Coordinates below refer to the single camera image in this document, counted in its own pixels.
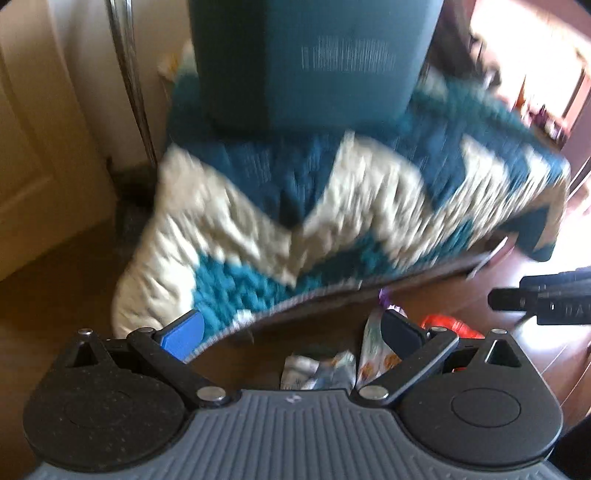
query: red object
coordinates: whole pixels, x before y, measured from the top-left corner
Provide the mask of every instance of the red object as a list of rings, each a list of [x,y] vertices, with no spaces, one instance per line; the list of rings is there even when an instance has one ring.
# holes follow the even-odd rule
[[[462,338],[484,338],[483,334],[471,329],[464,322],[446,315],[427,315],[421,322],[421,328],[429,330],[431,327],[445,327],[456,332]]]

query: gray gripper base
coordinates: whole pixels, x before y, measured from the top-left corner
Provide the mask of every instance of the gray gripper base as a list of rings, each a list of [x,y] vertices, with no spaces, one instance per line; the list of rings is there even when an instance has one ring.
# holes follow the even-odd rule
[[[564,479],[540,463],[513,472],[450,466],[413,444],[386,410],[344,391],[245,391],[197,413],[183,437],[142,465],[111,473],[42,464],[28,480],[476,480]]]

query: wooden floor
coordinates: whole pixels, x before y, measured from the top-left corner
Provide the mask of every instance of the wooden floor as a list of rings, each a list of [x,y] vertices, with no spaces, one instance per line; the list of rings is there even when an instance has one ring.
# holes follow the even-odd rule
[[[591,264],[591,222],[581,230],[571,222],[552,262],[535,264],[517,252],[466,281],[456,277],[401,294],[396,299],[410,318],[427,313],[454,314],[481,330],[505,326],[544,373],[565,408],[581,416],[591,405],[586,345],[589,327],[538,327],[514,314],[495,314],[486,305],[493,286],[516,285],[526,273],[551,273]],[[84,233],[0,282],[0,478],[16,480],[34,467],[22,435],[22,408],[30,391],[59,349],[80,327],[109,336],[113,290],[123,264],[113,250],[109,225]],[[371,304],[335,312],[326,318],[270,329],[255,335],[254,345],[224,342],[194,366],[227,386],[277,385],[282,361],[302,346],[354,348]],[[583,377],[578,390],[573,386]]]

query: blanket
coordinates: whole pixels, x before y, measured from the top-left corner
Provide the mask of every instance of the blanket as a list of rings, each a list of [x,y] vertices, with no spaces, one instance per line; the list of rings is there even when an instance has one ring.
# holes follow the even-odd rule
[[[569,164],[486,92],[422,81],[395,125],[237,138],[184,68],[155,213],[122,276],[113,328],[205,319],[195,355],[236,325],[459,255],[493,230],[549,259]]]

